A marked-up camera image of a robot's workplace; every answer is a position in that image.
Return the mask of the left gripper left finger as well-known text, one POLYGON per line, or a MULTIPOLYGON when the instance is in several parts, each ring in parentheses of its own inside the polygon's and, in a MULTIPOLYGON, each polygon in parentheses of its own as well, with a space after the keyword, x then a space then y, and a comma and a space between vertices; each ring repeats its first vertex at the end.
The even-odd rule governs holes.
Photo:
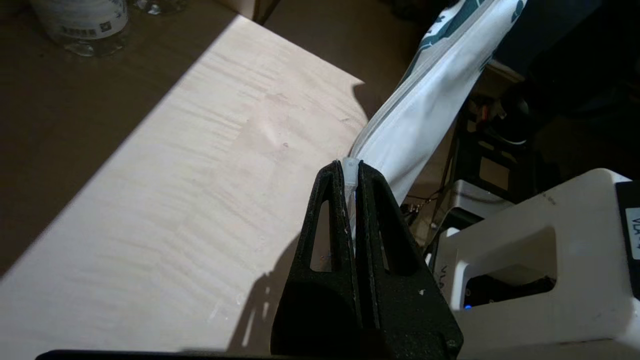
POLYGON ((358 295, 345 177, 339 161, 318 171, 270 333, 281 357, 355 357, 359 350, 358 295), (311 269, 322 205, 329 211, 332 271, 311 269))

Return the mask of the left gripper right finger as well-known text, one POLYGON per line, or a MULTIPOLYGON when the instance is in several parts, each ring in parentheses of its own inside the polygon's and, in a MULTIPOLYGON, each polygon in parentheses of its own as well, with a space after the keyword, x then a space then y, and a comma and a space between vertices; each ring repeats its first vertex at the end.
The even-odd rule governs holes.
POLYGON ((361 325, 393 360, 455 360, 462 331, 386 178, 365 162, 355 199, 361 325))

